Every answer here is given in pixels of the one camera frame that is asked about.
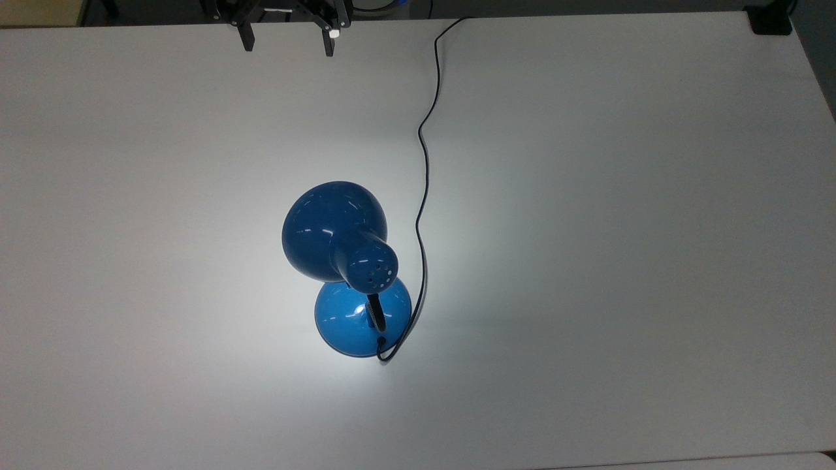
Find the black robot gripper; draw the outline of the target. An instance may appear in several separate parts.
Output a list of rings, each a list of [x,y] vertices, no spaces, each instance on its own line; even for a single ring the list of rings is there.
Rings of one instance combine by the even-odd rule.
[[[253,51],[255,45],[251,26],[251,16],[255,12],[289,12],[304,21],[315,23],[321,29],[323,50],[327,57],[334,56],[336,40],[340,38],[342,29],[353,23],[351,1],[202,1],[201,9],[210,20],[236,27],[247,52]]]

